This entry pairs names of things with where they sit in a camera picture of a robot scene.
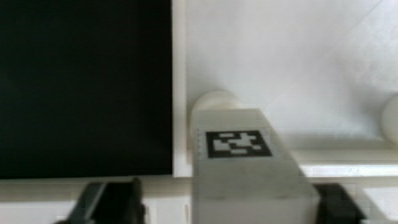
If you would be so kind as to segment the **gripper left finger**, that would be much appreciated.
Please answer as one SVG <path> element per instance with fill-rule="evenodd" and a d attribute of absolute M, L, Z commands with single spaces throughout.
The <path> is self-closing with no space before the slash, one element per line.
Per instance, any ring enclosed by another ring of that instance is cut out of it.
<path fill-rule="evenodd" d="M 89 183 L 68 217 L 56 224 L 96 224 L 95 211 L 100 204 L 107 184 Z"/>

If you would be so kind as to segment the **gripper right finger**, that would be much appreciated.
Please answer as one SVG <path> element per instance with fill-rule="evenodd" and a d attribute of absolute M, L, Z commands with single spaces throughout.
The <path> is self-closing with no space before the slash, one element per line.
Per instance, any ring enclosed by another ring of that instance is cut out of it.
<path fill-rule="evenodd" d="M 336 183 L 315 185 L 320 194 L 317 224 L 361 224 L 366 219 L 343 186 Z"/>

